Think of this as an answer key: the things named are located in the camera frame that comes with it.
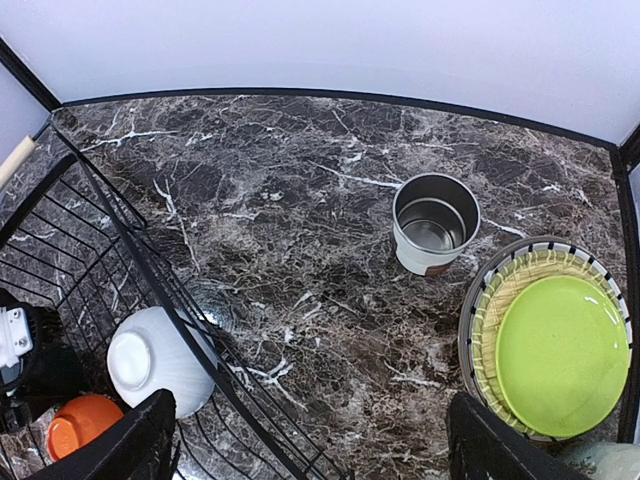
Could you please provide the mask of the tall dragon pattern mug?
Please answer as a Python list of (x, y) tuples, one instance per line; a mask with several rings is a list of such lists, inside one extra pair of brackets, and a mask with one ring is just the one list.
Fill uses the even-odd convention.
[(565, 450), (560, 459), (590, 479), (637, 480), (639, 446), (628, 443), (582, 442)]

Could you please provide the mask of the lime green plate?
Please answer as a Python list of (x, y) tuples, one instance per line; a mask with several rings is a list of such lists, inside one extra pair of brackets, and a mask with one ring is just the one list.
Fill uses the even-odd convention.
[(574, 437), (615, 408), (630, 346), (619, 306), (602, 288), (553, 275), (509, 304), (496, 340), (498, 383), (525, 426), (548, 437)]

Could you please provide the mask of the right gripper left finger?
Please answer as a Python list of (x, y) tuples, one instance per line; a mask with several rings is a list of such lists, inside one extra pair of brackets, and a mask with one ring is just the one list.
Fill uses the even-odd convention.
[(88, 445), (31, 475), (33, 479), (171, 479), (173, 394), (160, 389)]

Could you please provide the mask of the black white striped plate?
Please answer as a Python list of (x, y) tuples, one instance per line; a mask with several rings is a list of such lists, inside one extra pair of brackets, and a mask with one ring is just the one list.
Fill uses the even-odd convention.
[(517, 419), (500, 392), (495, 362), (497, 318), (516, 293), (535, 280), (566, 273), (600, 288), (613, 301), (625, 322), (628, 347), (633, 328), (624, 296), (606, 267), (588, 250), (556, 238), (535, 236), (500, 249), (471, 283), (462, 305), (458, 326), (458, 356), (467, 390), (522, 436), (537, 442), (564, 441)]

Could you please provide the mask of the dark green cup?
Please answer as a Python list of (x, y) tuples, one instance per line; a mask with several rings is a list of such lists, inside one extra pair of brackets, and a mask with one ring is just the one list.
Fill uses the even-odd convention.
[(68, 345), (62, 345), (51, 347), (41, 353), (14, 396), (29, 403), (56, 405), (90, 390), (75, 350)]

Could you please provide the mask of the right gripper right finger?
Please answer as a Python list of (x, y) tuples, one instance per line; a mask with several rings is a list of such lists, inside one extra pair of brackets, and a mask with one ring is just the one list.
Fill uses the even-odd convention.
[(466, 392), (447, 409), (452, 479), (584, 479), (586, 476), (531, 445)]

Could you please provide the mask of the white brown striped cup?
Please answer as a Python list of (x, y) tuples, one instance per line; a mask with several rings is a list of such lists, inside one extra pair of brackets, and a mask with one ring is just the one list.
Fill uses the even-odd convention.
[(397, 190), (392, 204), (395, 254), (419, 276), (434, 276), (475, 239), (481, 207), (474, 193), (443, 173), (416, 175)]

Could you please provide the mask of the yellow woven pattern plate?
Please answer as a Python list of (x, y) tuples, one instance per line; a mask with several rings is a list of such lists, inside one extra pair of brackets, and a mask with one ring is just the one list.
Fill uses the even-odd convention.
[(477, 289), (463, 336), (469, 387), (534, 437), (591, 430), (614, 409), (631, 362), (621, 290), (576, 250), (512, 256)]

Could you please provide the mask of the grey deer pattern plate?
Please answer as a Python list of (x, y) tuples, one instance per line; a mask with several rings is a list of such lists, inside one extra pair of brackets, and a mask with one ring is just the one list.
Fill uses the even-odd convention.
[(545, 258), (555, 254), (572, 255), (580, 259), (586, 266), (579, 269), (587, 274), (588, 279), (603, 281), (603, 291), (609, 295), (614, 305), (619, 308), (625, 320), (628, 348), (633, 348), (633, 327), (631, 317), (622, 295), (621, 289), (608, 270), (585, 248), (573, 245), (567, 240), (552, 236), (534, 236), (517, 240), (499, 250), (485, 266), (483, 266), (466, 294), (458, 325), (458, 357), (464, 385), (468, 392), (480, 400), (485, 407), (500, 417), (507, 425), (515, 429), (525, 438), (536, 442), (557, 442), (557, 437), (550, 437), (535, 432), (522, 424), (511, 413), (506, 403), (491, 389), (491, 384), (483, 372), (480, 347), (473, 343), (480, 337), (481, 321), (478, 316), (486, 302), (482, 299), (485, 292), (497, 285), (495, 276), (507, 268), (507, 265), (529, 253), (541, 253)]

